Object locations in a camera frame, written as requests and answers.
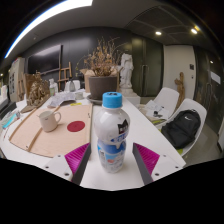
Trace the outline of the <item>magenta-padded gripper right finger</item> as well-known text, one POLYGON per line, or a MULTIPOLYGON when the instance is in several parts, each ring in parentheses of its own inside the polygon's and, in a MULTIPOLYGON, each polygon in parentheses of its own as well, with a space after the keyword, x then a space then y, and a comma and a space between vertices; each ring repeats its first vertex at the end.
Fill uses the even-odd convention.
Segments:
POLYGON ((159 155, 137 143, 133 144, 132 153, 145 185, 182 169, 182 167, 167 154, 159 155))

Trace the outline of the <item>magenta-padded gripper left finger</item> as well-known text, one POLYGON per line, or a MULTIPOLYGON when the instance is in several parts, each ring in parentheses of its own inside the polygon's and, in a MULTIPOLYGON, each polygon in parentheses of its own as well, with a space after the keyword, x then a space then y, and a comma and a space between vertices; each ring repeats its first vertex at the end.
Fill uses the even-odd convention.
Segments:
POLYGON ((66 155, 56 155, 43 166, 43 169, 79 185, 82 181, 90 154, 91 144, 87 143, 66 155))

